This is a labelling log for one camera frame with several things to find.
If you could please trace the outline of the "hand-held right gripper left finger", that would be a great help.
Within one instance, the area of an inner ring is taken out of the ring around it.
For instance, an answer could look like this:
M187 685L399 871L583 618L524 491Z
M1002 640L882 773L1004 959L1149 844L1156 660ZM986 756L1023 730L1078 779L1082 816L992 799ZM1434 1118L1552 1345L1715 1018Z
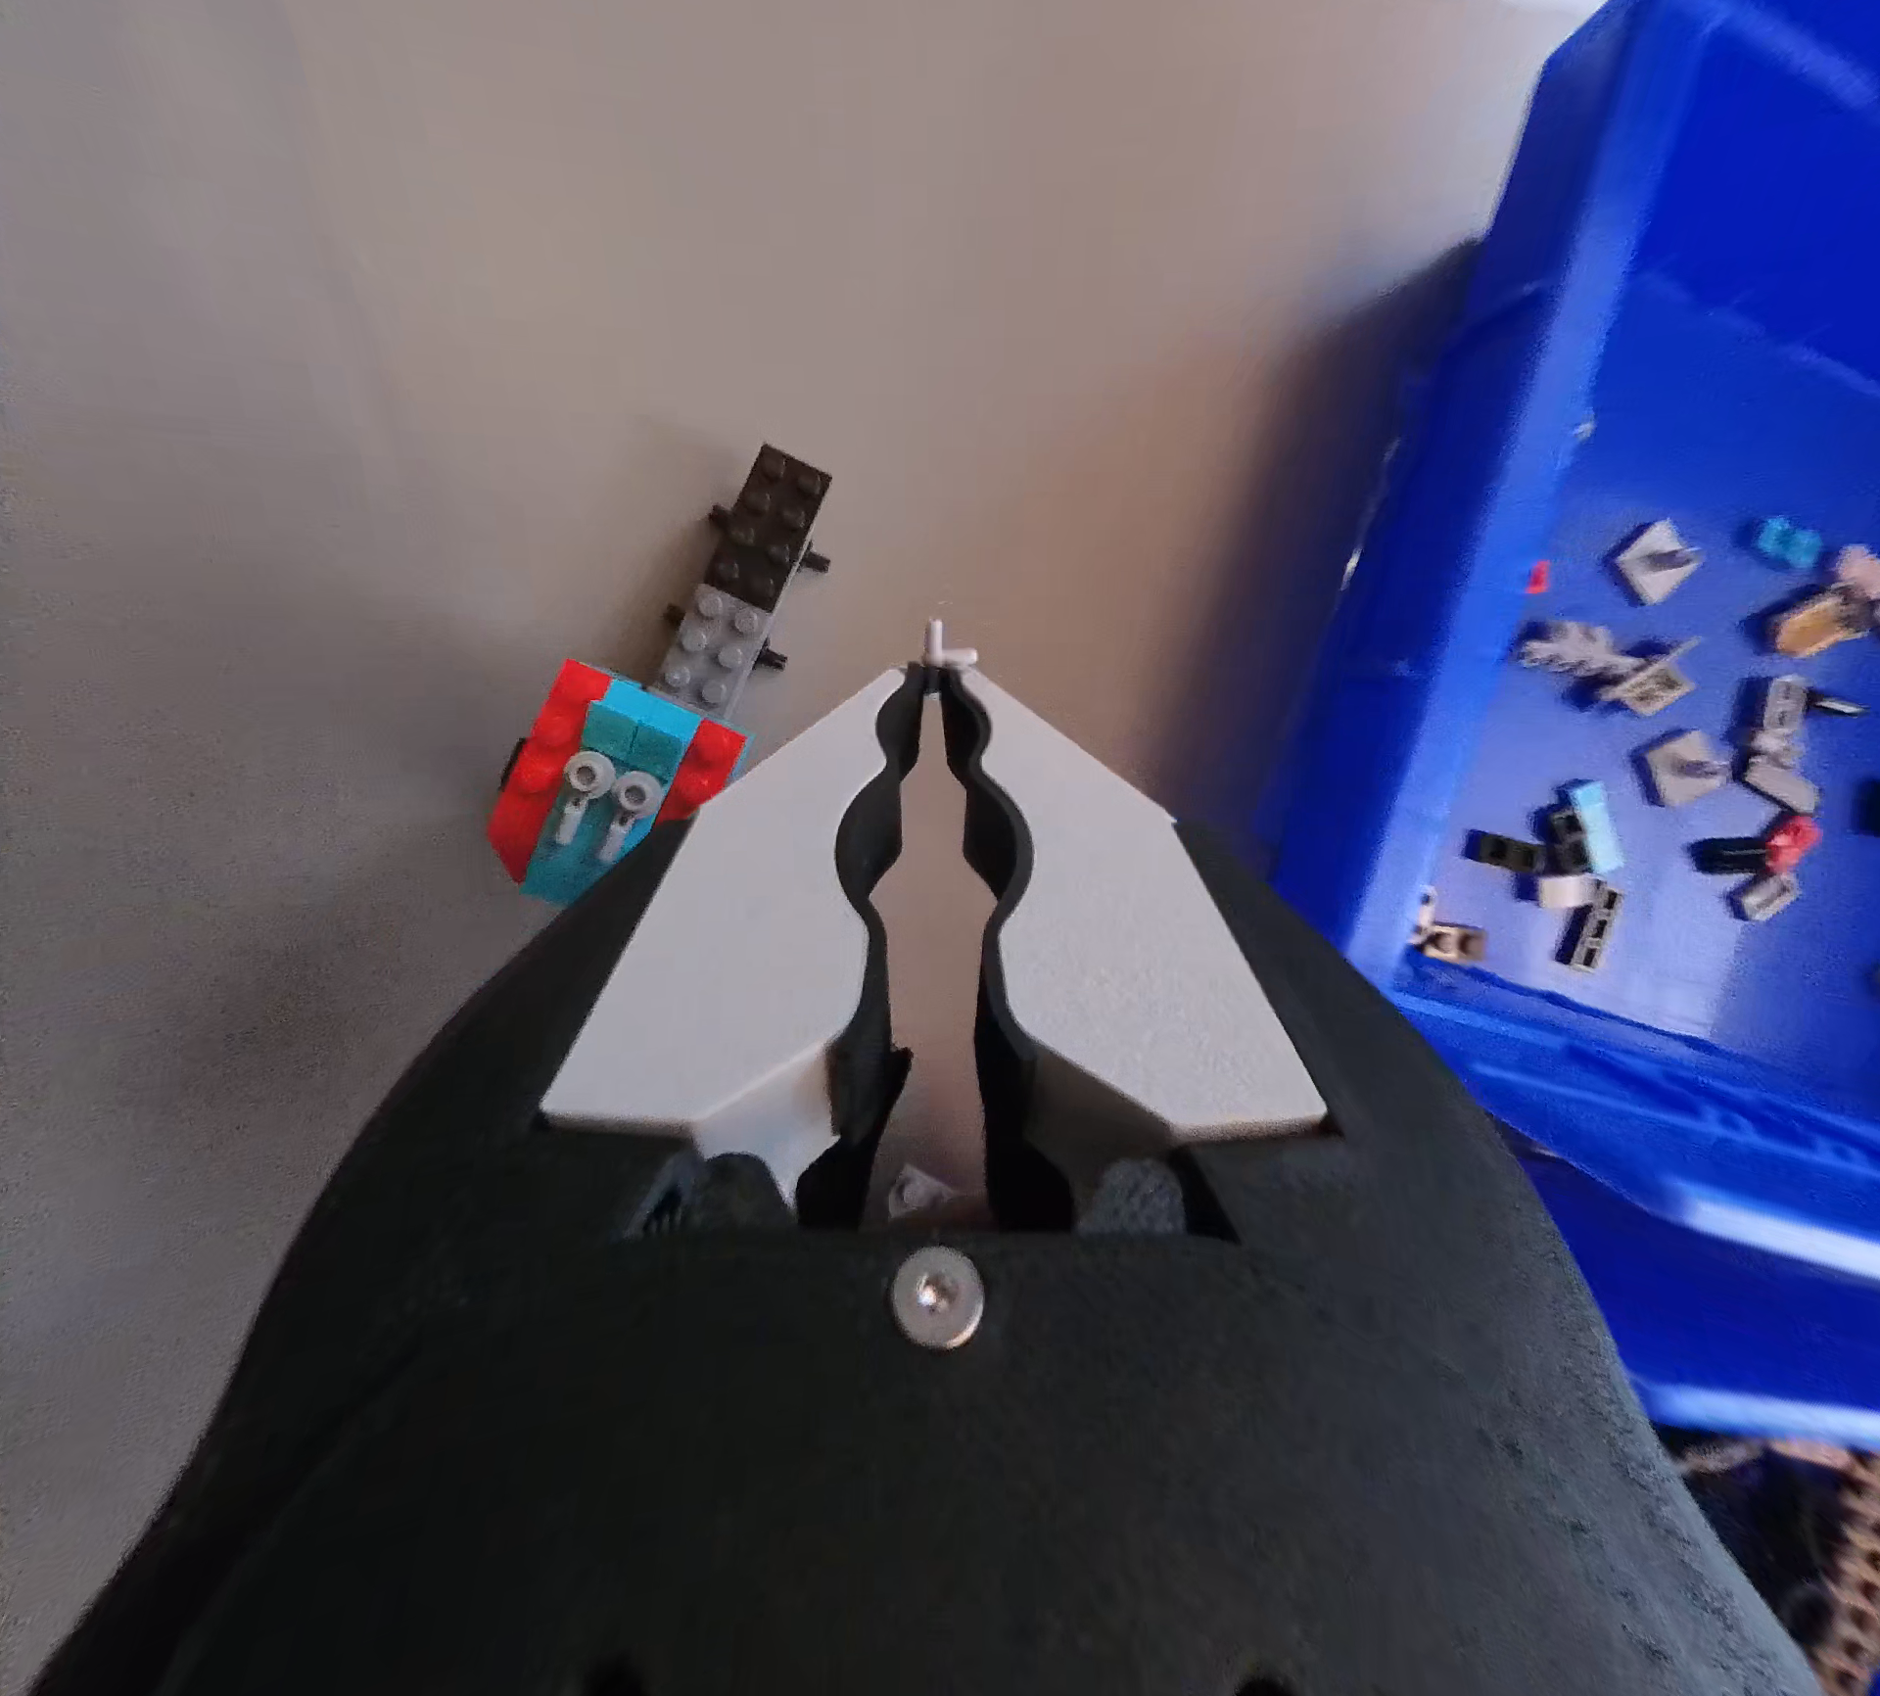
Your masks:
M802 1222L861 1220L908 1075L872 895L925 701L921 665L880 673L679 826L547 1124L751 1157Z

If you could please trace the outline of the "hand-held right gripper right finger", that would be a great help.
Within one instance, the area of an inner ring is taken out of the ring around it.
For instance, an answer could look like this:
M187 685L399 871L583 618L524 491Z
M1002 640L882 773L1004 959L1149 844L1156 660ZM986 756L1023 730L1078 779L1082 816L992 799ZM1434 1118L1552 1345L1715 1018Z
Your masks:
M1072 1229L1115 1165L1307 1137L1299 1047L1172 814L974 665L935 665L961 853L992 895L972 1016L998 1226Z

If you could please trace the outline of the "red and teal brick model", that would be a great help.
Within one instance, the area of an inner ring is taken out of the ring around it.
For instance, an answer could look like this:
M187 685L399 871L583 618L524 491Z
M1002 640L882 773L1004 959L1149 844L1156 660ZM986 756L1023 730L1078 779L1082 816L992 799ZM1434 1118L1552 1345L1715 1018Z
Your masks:
M710 550L643 677L565 660L500 773L485 842L530 900L581 899L655 828L686 820L745 767L739 709L786 669L778 615L829 560L814 544L831 472L771 442L708 513Z

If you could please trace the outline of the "blue plastic bin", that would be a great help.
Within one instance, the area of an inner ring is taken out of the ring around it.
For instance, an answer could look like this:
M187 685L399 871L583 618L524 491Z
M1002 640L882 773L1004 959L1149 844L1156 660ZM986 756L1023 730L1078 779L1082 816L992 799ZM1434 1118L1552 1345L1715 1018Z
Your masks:
M1875 0L1609 0L1544 62L1468 297L1389 464L1262 814L1272 885L1509 1130L1656 1421L1875 1449L1875 632L1769 648L1822 571L1771 517L1875 550ZM1654 720L1515 665L1536 620L1693 640ZM1820 842L1744 922L1638 763L1728 748L1752 681L1810 716ZM1462 855L1609 791L1609 951Z

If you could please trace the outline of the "grey desk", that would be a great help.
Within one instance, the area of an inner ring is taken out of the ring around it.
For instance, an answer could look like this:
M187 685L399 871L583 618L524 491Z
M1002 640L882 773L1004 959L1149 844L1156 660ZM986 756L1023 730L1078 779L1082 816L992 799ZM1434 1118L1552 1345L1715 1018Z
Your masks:
M1260 791L1538 64L1481 0L3 0L3 1690L536 928L557 664L831 474L753 752L929 616Z

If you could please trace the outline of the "pile of loose toy bricks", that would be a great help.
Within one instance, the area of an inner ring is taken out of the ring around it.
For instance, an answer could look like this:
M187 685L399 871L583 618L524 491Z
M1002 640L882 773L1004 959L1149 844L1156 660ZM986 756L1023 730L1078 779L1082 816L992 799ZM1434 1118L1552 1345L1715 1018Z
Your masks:
M1771 652L1801 660L1875 634L1875 552L1859 542L1822 558L1820 536L1783 517L1752 534L1763 560L1822 579L1777 611ZM1693 638L1621 646L1609 626L1548 618L1515 640L1515 667L1562 679L1585 705L1654 720L1695 693L1683 658ZM1812 716L1856 718L1861 703L1781 669L1750 683L1750 711L1728 748L1701 730L1662 736L1640 754L1642 787L1664 810L1691 806L1726 787L1750 791L1769 810L1760 832L1695 842L1697 873L1728 881L1738 922L1765 924L1799 899L1799 865L1820 846L1820 789L1805 775L1805 728ZM1609 951L1622 897L1613 877L1626 865L1609 789L1589 777L1564 783L1532 816L1532 838L1470 830L1462 855L1503 875L1515 897L1562 916L1562 963L1595 971Z

